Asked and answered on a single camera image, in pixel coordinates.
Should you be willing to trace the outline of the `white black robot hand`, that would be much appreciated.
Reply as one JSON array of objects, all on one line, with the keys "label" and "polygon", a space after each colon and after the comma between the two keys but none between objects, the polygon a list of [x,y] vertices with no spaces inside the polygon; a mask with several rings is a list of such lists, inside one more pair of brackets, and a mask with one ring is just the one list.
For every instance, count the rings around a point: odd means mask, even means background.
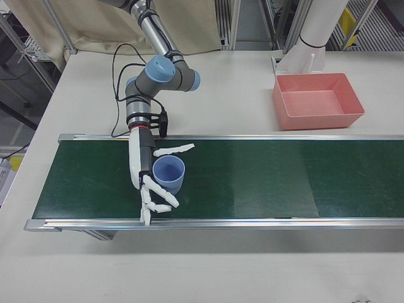
[{"label": "white black robot hand", "polygon": [[141,194],[141,223],[149,226],[151,212],[169,212],[179,206],[175,195],[184,180],[185,164],[176,154],[194,147],[190,143],[173,148],[157,148],[147,127],[132,128],[129,135],[129,171],[133,186]]}]

